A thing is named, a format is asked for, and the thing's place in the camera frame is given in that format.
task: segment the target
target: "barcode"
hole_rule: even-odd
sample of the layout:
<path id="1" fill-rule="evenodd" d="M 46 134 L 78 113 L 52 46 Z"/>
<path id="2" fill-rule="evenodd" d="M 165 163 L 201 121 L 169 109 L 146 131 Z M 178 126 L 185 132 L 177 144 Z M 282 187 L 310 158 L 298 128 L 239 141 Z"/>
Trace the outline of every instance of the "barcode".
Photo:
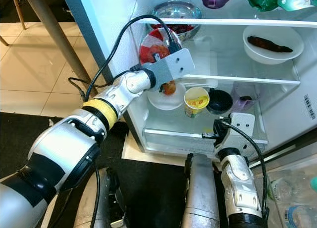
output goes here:
<path id="1" fill-rule="evenodd" d="M 306 108 L 308 110 L 308 113 L 309 113 L 311 119 L 313 119 L 313 120 L 316 119 L 316 114 L 315 114 L 315 112 L 313 110 L 312 103 L 311 103 L 311 100 L 308 97 L 308 94 L 306 94 L 304 96 L 304 100 L 305 100 Z"/>

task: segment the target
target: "black floor mat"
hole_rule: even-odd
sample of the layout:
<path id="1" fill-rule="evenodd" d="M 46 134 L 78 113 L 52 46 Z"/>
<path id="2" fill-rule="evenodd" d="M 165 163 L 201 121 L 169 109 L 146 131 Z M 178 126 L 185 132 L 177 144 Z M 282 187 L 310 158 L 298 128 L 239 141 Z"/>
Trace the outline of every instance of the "black floor mat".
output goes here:
<path id="1" fill-rule="evenodd" d="M 65 0 L 45 0 L 52 10 L 57 21 L 74 21 L 69 12 L 64 11 L 67 7 Z M 35 12 L 27 0 L 19 0 L 19 6 L 24 22 L 39 22 Z M 0 0 L 0 23 L 20 22 L 13 0 Z"/>
<path id="2" fill-rule="evenodd" d="M 51 119 L 54 122 L 59 120 L 56 117 Z M 0 177 L 25 165 L 32 143 L 48 126 L 49 117 L 0 113 Z M 127 132 L 125 123 L 115 124 L 101 145 L 97 165 L 100 168 L 110 166 L 117 171 L 122 193 L 131 211 L 132 228 L 179 227 L 184 211 L 186 184 L 183 168 L 121 159 Z M 71 194 L 56 227 L 73 227 L 84 187 L 83 182 Z M 57 209 L 53 212 L 51 222 L 58 216 L 67 193 L 64 192 L 57 199 Z"/>

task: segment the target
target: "plastic bottle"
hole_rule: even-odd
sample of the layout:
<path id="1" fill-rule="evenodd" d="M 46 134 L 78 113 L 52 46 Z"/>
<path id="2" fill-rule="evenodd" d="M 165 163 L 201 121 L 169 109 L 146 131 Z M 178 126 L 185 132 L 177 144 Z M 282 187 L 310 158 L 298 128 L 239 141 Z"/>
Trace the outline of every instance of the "plastic bottle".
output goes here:
<path id="1" fill-rule="evenodd" d="M 284 210 L 288 228 L 317 228 L 317 210 L 310 206 L 293 206 Z"/>
<path id="2" fill-rule="evenodd" d="M 268 195 L 278 203 L 310 204 L 317 201 L 317 176 L 289 173 L 271 182 Z"/>

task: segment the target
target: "stainless steel bowl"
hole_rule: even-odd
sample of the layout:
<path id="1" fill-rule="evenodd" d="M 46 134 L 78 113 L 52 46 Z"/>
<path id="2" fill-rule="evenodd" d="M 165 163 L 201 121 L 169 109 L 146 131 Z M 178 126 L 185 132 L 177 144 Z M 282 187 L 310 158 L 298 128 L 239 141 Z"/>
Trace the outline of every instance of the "stainless steel bowl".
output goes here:
<path id="1" fill-rule="evenodd" d="M 159 18 L 194 18 L 194 19 L 202 18 L 202 11 L 198 7 L 191 4 L 190 2 L 179 1 L 179 0 L 170 0 L 164 3 L 161 3 L 157 5 L 156 7 L 154 7 L 151 14 Z M 198 30 L 200 29 L 200 25 L 191 25 L 191 26 L 193 26 L 194 28 L 189 31 L 177 33 L 181 41 L 185 41 L 192 38 L 193 36 L 196 35 Z"/>

